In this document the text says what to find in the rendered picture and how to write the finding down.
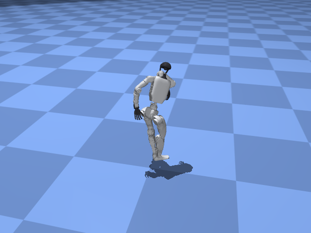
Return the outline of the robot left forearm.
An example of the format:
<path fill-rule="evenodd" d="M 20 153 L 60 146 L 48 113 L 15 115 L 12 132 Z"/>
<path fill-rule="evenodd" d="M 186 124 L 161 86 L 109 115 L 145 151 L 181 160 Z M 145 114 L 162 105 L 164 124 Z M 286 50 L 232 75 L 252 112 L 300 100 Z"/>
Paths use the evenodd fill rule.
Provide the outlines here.
<path fill-rule="evenodd" d="M 138 103 L 139 103 L 139 93 L 135 92 L 134 90 L 134 100 L 133 100 L 133 103 L 135 105 L 135 108 L 138 108 Z"/>

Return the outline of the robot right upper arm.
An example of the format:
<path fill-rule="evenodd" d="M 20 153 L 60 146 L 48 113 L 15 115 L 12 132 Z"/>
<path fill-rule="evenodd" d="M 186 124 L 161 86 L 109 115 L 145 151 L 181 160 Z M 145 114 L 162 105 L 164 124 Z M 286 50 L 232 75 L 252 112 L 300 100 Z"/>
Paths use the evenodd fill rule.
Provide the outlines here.
<path fill-rule="evenodd" d="M 161 71 L 161 70 L 160 70 Z M 160 72 L 159 71 L 159 72 Z M 157 72 L 157 75 L 159 76 L 159 72 Z M 163 72 L 164 74 L 166 74 L 165 72 Z M 171 79 L 168 75 L 166 75 L 166 78 L 168 79 L 168 80 L 170 80 L 171 81 L 171 86 L 170 86 L 170 88 L 172 88 L 172 87 L 174 87 L 175 85 L 176 85 L 176 83 L 175 83 L 175 81 L 173 80 L 173 79 Z"/>

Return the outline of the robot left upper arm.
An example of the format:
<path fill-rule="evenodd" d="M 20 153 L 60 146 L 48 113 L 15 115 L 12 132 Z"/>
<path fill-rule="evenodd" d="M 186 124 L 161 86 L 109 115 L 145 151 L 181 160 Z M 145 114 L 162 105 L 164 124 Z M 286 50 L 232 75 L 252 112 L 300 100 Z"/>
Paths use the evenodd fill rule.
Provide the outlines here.
<path fill-rule="evenodd" d="M 147 76 L 142 82 L 140 82 L 136 87 L 135 87 L 135 92 L 141 93 L 141 88 L 145 87 L 148 83 L 152 83 L 155 80 L 156 77 L 154 76 Z"/>

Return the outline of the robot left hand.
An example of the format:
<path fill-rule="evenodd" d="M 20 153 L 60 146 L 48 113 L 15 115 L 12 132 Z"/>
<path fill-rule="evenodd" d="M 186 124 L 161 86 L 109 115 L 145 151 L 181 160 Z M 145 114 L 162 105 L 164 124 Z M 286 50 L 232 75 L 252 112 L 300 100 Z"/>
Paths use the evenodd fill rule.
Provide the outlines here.
<path fill-rule="evenodd" d="M 134 111 L 134 114 L 135 114 L 135 119 L 139 119 L 140 120 L 140 118 L 141 118 L 141 115 L 140 114 L 142 114 L 143 115 L 143 113 L 140 111 L 140 109 L 139 109 L 139 107 L 138 108 L 135 108 L 135 105 L 134 105 L 134 109 L 135 109 L 135 111 Z M 138 115 L 138 116 L 137 116 Z M 139 117 L 140 116 L 140 117 Z M 143 115 L 144 116 L 144 115 Z M 141 118 L 142 119 L 142 118 Z"/>

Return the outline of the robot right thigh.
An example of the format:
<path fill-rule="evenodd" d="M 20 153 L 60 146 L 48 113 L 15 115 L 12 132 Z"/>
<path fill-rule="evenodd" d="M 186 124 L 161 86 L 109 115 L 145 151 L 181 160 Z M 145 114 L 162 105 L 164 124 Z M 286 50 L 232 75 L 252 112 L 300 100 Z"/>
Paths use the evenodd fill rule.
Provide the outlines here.
<path fill-rule="evenodd" d="M 163 116 L 154 114 L 153 115 L 153 122 L 155 125 L 157 125 L 157 129 L 159 134 L 155 136 L 155 141 L 157 141 L 158 138 L 162 138 L 164 140 L 166 135 L 166 122 Z"/>

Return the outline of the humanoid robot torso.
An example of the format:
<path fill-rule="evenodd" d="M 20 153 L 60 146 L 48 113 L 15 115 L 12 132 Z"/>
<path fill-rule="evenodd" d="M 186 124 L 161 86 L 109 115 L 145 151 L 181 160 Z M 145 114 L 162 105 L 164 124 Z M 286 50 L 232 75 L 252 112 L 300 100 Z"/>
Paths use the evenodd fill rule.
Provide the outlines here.
<path fill-rule="evenodd" d="M 146 107 L 144 115 L 148 118 L 153 120 L 153 115 L 157 114 L 157 103 L 162 104 L 163 101 L 166 99 L 167 94 L 169 92 L 171 86 L 171 81 L 163 79 L 158 75 L 155 76 L 155 80 L 151 83 L 150 92 L 149 92 L 149 100 L 151 102 L 150 107 Z"/>

